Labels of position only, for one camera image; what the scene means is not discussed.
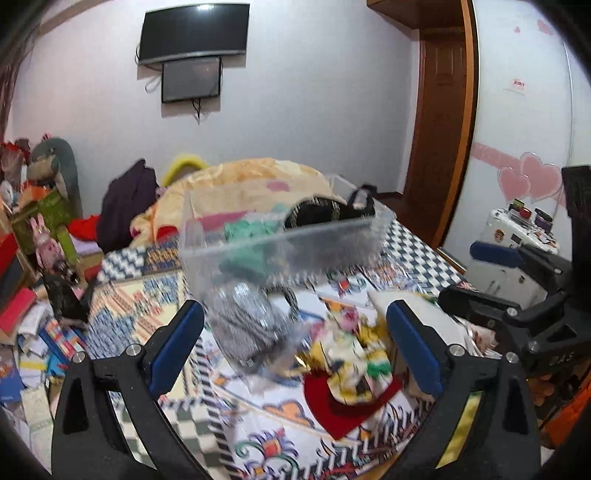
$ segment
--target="wooden shelf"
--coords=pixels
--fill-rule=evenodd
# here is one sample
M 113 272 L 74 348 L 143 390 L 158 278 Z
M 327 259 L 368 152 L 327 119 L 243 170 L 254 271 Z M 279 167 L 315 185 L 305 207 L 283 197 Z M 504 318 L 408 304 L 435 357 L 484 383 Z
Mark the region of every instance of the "wooden shelf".
M 368 7 L 412 30 L 464 26 L 460 0 L 368 0 Z

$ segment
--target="dark clothing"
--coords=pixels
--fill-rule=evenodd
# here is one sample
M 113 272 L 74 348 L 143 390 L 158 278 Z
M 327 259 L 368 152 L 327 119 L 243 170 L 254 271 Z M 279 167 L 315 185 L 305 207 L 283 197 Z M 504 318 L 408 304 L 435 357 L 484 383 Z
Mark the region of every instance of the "dark clothing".
M 140 158 L 109 184 L 96 224 L 96 242 L 105 254 L 129 246 L 131 220 L 156 201 L 156 172 L 145 163 Z

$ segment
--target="stuffed animal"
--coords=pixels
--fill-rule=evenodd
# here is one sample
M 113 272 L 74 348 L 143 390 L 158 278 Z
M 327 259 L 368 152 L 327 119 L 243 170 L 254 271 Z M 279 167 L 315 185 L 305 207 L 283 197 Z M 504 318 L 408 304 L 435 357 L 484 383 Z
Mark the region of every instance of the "stuffed animal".
M 64 251 L 60 244 L 51 237 L 42 214 L 37 215 L 37 221 L 31 218 L 31 228 L 33 229 L 33 243 L 35 243 L 35 255 L 39 268 L 54 273 L 55 264 L 65 258 Z

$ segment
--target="monitor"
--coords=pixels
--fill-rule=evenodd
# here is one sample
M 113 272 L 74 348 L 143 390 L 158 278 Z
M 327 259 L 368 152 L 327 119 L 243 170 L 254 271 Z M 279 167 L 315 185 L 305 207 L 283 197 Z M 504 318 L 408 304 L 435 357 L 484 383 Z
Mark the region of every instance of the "monitor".
M 162 103 L 220 94 L 219 57 L 168 61 L 162 68 Z
M 198 4 L 146 12 L 140 65 L 246 53 L 250 4 Z

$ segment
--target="clear plastic container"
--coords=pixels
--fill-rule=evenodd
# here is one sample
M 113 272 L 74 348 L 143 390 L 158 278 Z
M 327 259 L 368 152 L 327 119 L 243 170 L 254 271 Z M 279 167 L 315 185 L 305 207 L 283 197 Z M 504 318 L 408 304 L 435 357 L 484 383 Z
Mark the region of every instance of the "clear plastic container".
M 196 206 L 199 212 L 204 208 L 207 211 L 203 202 L 199 204 L 200 199 L 208 199 L 211 205 L 212 199 L 224 198 L 230 191 L 234 197 L 242 194 L 251 197 L 253 192 L 257 197 L 264 197 L 266 189 L 276 193 L 281 190 L 281 184 L 286 192 L 290 192 L 291 203 L 288 206 L 291 207 L 296 201 L 312 196 L 309 185 L 322 178 L 329 182 L 334 195 L 341 199 L 348 199 L 356 189 L 342 177 L 332 175 L 294 180 L 251 180 L 186 192 L 178 252 L 195 298 L 205 300 L 210 292 L 232 281 L 249 281 L 261 286 L 303 281 L 329 270 L 345 270 L 379 260 L 395 214 L 378 201 L 375 201 L 376 215 L 372 218 L 304 226 L 215 246 L 207 246 L 211 232 L 205 232 L 200 221 L 193 218 Z M 326 189 L 323 191 L 321 184 L 318 190 L 319 194 L 326 195 Z M 363 202 L 361 197 L 358 196 L 358 201 Z

